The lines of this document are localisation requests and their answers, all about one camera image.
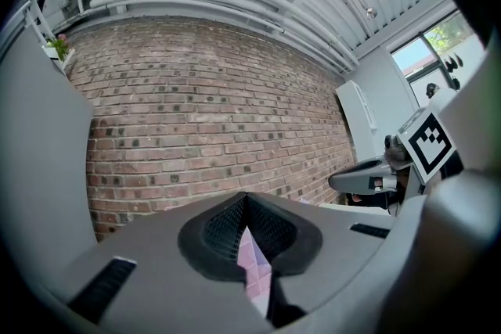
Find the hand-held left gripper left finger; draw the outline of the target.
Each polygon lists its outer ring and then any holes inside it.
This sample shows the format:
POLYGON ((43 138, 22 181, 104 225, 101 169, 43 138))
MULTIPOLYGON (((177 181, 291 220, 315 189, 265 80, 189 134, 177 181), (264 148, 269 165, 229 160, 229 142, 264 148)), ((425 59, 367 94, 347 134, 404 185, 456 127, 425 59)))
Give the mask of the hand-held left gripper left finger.
POLYGON ((57 273, 49 290, 68 307, 114 258, 136 264, 98 323, 67 312, 76 321, 73 328, 91 333, 272 332, 242 282, 205 278, 186 262, 178 247, 178 233, 189 219, 228 198, 220 195, 141 217, 57 273))

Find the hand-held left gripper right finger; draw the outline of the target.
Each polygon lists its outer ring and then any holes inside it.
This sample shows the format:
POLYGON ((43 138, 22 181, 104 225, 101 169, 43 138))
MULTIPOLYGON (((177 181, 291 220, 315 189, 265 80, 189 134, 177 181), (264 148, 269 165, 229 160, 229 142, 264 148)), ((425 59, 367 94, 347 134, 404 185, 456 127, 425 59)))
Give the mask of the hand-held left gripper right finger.
POLYGON ((374 329, 386 288, 369 279, 384 242, 361 233, 393 225, 389 216, 333 210, 269 194, 247 194, 247 226, 272 266, 269 316, 247 312, 249 329, 374 329))

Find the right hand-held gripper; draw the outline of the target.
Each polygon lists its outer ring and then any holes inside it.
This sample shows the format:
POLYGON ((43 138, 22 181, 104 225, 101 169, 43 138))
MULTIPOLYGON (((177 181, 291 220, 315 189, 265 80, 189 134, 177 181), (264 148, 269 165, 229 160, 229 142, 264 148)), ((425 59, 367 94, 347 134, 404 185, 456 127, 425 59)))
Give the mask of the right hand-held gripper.
POLYGON ((387 202, 387 208, 396 215, 407 199, 463 170, 456 146, 430 108, 418 109, 396 134, 385 137, 384 146, 385 157, 364 160, 332 174, 329 186, 359 195, 393 192, 395 198, 387 202))

